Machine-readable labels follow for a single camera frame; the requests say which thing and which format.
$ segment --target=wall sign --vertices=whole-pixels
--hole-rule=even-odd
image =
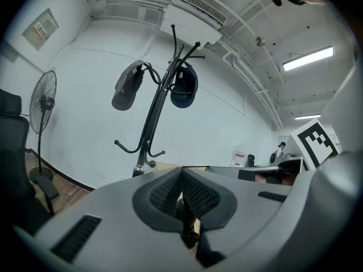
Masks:
[[[52,12],[47,9],[23,32],[23,36],[36,50],[39,50],[58,28]]]

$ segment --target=coat rack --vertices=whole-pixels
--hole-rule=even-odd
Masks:
[[[190,95],[190,92],[175,92],[171,88],[173,87],[173,80],[176,75],[176,72],[178,69],[182,66],[182,64],[188,59],[188,58],[205,58],[205,56],[191,56],[191,54],[200,46],[200,42],[196,42],[195,45],[192,47],[192,49],[183,57],[180,58],[180,55],[182,54],[182,51],[184,49],[184,44],[181,44],[179,46],[179,49],[177,50],[178,46],[176,44],[176,34],[175,34],[175,25],[173,24],[171,26],[172,28],[172,34],[174,37],[174,55],[172,59],[169,61],[169,67],[167,68],[167,71],[161,80],[160,75],[156,70],[153,69],[150,63],[145,62],[144,65],[146,66],[146,69],[149,71],[151,78],[153,79],[154,83],[158,85],[157,91],[155,93],[153,102],[151,103],[149,112],[147,114],[145,124],[142,129],[141,137],[139,144],[137,148],[133,151],[128,150],[126,147],[124,147],[118,140],[115,140],[115,144],[118,145],[122,150],[124,150],[127,153],[136,153],[140,150],[137,164],[134,167],[132,177],[139,176],[145,173],[144,166],[147,164],[148,166],[154,168],[156,166],[156,162],[154,160],[148,161],[147,155],[151,158],[156,158],[160,155],[165,154],[165,151],[161,151],[155,155],[151,154],[151,146],[153,144],[154,134],[157,128],[157,124],[159,121],[159,117],[161,114],[161,111],[164,106],[165,98],[169,91],[171,91],[173,94],[176,95]]]

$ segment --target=ceiling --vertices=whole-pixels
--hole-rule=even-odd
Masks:
[[[154,0],[154,5],[145,6],[131,5],[129,1],[88,0],[95,18],[112,16],[158,25],[161,9],[169,1]],[[285,127],[305,123],[295,121],[295,116],[321,113],[353,65],[353,40],[330,5],[296,6],[282,0],[282,6],[277,7],[271,0],[203,1],[227,17],[220,29],[222,40],[230,41],[246,59],[268,90],[265,93],[271,97]],[[240,15],[248,27],[231,11]],[[256,45],[256,36],[266,40],[265,48]],[[330,45],[334,48],[332,57],[284,71],[284,62]],[[220,56],[226,54],[220,45],[213,47],[212,51]]]

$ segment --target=black cap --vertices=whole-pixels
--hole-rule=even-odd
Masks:
[[[112,99],[112,106],[120,111],[131,108],[135,101],[136,92],[141,86],[144,70],[141,70],[143,61],[133,62],[123,71],[116,83],[116,92]]]
[[[198,90],[198,77],[194,69],[187,62],[187,67],[180,67],[176,73],[175,85],[172,88],[175,92],[190,92],[190,95],[178,95],[170,93],[171,102],[178,108],[188,108],[194,101]]]

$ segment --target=fluorescent light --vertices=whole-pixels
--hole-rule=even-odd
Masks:
[[[333,55],[333,47],[328,46],[327,48],[319,49],[316,52],[309,53],[305,56],[293,59],[292,61],[284,62],[285,71],[295,69],[296,67],[307,65],[310,62],[322,60]]]
[[[300,116],[300,117],[295,117],[295,120],[319,118],[320,116],[321,116],[320,114],[310,115],[310,116]]]

